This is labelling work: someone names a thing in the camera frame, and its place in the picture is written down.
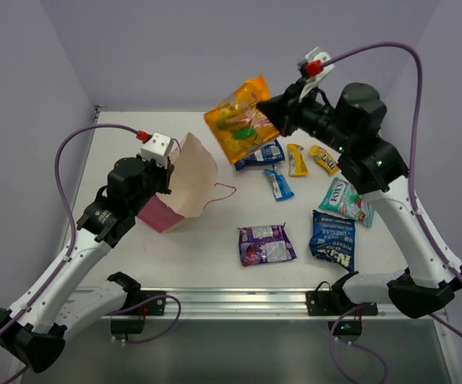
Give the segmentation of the pink beige paper bag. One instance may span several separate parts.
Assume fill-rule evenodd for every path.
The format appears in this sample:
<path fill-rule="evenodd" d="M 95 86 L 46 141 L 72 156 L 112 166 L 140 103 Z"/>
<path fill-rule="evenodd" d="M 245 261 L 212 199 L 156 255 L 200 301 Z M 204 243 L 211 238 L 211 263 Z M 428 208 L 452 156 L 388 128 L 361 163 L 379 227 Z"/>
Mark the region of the pink beige paper bag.
<path fill-rule="evenodd" d="M 213 192 L 219 184 L 218 167 L 198 138 L 186 134 L 171 158 L 171 193 L 157 193 L 137 215 L 138 220 L 160 234 L 199 217 L 207 205 L 217 200 Z"/>

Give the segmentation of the orange yellow snack packet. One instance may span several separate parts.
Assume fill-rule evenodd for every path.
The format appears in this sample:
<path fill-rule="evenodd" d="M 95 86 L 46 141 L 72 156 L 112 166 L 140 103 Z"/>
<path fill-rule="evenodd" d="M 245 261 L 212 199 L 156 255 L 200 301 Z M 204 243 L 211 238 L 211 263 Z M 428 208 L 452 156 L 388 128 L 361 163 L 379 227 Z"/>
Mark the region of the orange yellow snack packet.
<path fill-rule="evenodd" d="M 270 98 L 264 76 L 247 79 L 237 90 L 203 116 L 231 164 L 279 137 L 279 131 L 258 104 Z"/>

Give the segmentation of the dark blue snack packet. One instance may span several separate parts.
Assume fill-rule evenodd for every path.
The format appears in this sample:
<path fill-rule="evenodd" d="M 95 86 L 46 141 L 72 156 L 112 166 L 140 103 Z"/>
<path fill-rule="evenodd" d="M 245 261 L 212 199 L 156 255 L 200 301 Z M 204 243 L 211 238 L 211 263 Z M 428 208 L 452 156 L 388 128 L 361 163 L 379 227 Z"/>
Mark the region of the dark blue snack packet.
<path fill-rule="evenodd" d="M 236 171 L 244 170 L 249 166 L 262 166 L 283 162 L 285 160 L 285 154 L 279 141 L 273 140 L 269 143 L 264 144 L 253 153 L 246 157 L 238 160 L 234 164 Z"/>

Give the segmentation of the yellow M&M snack packet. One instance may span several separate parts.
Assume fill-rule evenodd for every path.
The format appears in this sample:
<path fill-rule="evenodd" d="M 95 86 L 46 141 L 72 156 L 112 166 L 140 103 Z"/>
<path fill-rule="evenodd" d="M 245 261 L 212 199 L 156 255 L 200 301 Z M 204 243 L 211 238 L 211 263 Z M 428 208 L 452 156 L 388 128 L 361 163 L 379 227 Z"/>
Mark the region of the yellow M&M snack packet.
<path fill-rule="evenodd" d="M 303 160 L 303 147 L 289 143 L 287 145 L 288 164 L 290 177 L 305 177 L 308 176 L 308 169 Z"/>

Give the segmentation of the blue M&M snack packet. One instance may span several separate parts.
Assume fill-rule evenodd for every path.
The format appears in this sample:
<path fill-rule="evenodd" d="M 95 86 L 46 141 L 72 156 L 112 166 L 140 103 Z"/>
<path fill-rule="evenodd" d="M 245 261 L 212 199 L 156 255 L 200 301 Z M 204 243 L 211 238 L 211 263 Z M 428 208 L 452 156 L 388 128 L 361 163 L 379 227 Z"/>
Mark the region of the blue M&M snack packet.
<path fill-rule="evenodd" d="M 273 197 L 277 202 L 286 201 L 295 196 L 277 165 L 273 164 L 270 169 L 264 169 L 263 173 L 270 182 Z"/>

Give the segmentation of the teal snack packet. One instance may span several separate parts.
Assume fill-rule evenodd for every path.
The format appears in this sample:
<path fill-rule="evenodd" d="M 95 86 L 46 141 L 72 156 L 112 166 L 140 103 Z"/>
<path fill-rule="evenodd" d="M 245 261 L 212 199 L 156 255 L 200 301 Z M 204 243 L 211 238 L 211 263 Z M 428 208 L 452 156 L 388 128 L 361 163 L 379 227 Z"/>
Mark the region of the teal snack packet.
<path fill-rule="evenodd" d="M 321 210 L 327 210 L 353 219 L 370 228 L 372 226 L 375 210 L 358 194 L 355 187 L 348 181 L 335 177 L 319 204 Z"/>

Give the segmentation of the purple snack packet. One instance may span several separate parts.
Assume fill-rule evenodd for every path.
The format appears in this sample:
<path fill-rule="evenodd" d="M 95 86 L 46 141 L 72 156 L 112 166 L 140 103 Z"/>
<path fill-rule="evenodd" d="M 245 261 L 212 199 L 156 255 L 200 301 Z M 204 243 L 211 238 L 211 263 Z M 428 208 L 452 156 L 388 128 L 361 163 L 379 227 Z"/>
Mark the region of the purple snack packet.
<path fill-rule="evenodd" d="M 244 267 L 258 266 L 297 259 L 293 245 L 287 236 L 285 224 L 247 226 L 239 232 L 239 260 Z"/>

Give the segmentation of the dark blue chips bag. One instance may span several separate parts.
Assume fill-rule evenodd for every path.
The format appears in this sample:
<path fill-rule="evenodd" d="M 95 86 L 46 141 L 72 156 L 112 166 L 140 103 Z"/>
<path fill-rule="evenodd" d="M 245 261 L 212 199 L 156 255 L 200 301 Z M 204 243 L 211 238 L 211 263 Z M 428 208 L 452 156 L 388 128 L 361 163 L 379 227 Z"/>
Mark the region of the dark blue chips bag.
<path fill-rule="evenodd" d="M 309 250 L 314 259 L 337 264 L 347 272 L 356 270 L 356 226 L 351 219 L 312 211 Z"/>

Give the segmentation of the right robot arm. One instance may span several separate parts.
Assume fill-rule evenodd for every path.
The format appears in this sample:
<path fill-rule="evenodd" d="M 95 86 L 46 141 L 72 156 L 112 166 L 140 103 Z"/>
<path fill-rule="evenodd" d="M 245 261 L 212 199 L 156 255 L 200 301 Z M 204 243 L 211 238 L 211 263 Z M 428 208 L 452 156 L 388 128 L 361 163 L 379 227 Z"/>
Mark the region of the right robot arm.
<path fill-rule="evenodd" d="M 349 314 L 362 303 L 391 303 L 409 318 L 445 308 L 462 289 L 462 261 L 409 190 L 410 171 L 399 151 L 379 135 L 387 112 L 379 93 L 350 83 L 332 106 L 317 101 L 319 89 L 307 96 L 302 89 L 302 82 L 293 83 L 257 108 L 282 136 L 302 130 L 339 153 L 341 174 L 382 218 L 406 262 L 391 274 L 346 274 L 331 286 L 332 307 Z"/>

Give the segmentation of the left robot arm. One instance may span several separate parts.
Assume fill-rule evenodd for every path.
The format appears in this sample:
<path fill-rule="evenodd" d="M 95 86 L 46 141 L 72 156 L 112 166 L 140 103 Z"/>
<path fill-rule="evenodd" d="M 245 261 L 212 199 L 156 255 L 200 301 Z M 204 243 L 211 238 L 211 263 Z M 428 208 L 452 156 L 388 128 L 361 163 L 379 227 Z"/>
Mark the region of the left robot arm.
<path fill-rule="evenodd" d="M 122 272 L 111 274 L 94 301 L 67 310 L 79 283 L 135 225 L 139 211 L 158 193 L 169 194 L 174 170 L 168 157 L 121 158 L 75 225 L 70 243 L 40 279 L 9 308 L 0 307 L 0 346 L 41 373 L 63 352 L 68 337 L 107 313 L 132 314 L 140 285 Z"/>

